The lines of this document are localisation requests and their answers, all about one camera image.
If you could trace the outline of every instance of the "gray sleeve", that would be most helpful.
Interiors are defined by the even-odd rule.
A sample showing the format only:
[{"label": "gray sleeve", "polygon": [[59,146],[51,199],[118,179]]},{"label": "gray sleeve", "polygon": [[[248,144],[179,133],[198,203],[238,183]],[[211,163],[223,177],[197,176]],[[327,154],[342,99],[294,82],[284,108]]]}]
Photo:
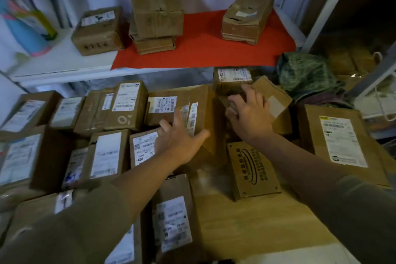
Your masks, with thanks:
[{"label": "gray sleeve", "polygon": [[396,263],[396,199],[354,176],[340,179],[316,214],[365,263]]},{"label": "gray sleeve", "polygon": [[131,225],[121,192],[104,184],[4,246],[0,263],[104,263]]}]

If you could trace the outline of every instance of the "person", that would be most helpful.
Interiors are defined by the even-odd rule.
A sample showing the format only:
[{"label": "person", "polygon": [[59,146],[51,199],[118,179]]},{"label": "person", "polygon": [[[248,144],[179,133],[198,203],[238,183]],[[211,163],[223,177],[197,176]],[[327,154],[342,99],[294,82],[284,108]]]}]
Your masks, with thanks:
[{"label": "person", "polygon": [[[275,134],[269,103],[251,86],[242,89],[246,101],[229,96],[237,111],[226,110],[238,136],[273,163],[362,264],[396,262],[396,200]],[[210,136],[189,136],[180,111],[174,116],[174,126],[160,122],[153,157],[35,223],[0,250],[0,263],[103,263],[166,177]]]}]

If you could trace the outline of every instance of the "wooden table surface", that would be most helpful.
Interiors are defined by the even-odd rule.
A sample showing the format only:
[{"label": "wooden table surface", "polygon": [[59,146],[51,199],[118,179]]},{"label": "wooden table surface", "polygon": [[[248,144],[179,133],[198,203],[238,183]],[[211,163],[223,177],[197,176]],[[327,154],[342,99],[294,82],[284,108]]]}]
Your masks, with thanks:
[{"label": "wooden table surface", "polygon": [[226,167],[190,177],[206,251],[213,259],[334,243],[337,239],[280,178],[282,193],[234,202]]}]

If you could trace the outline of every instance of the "left hand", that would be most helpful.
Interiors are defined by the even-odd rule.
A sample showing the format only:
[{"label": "left hand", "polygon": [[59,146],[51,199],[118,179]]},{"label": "left hand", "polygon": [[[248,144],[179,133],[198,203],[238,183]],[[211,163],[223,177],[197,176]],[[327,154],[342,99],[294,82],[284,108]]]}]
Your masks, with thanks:
[{"label": "left hand", "polygon": [[155,141],[155,154],[166,154],[178,166],[189,162],[198,152],[202,143],[210,136],[206,129],[192,137],[184,127],[180,110],[175,110],[174,126],[166,120],[161,120],[158,138]]}]

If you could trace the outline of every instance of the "red cloth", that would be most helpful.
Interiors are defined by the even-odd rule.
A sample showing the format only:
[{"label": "red cloth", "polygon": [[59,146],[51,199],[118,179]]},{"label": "red cloth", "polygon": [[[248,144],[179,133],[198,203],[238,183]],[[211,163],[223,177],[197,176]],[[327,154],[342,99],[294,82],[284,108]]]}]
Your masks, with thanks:
[{"label": "red cloth", "polygon": [[135,45],[119,51],[111,69],[196,68],[214,66],[272,66],[283,52],[295,50],[278,15],[272,10],[257,45],[227,41],[221,37],[225,11],[184,15],[183,36],[173,51],[138,55]]}]

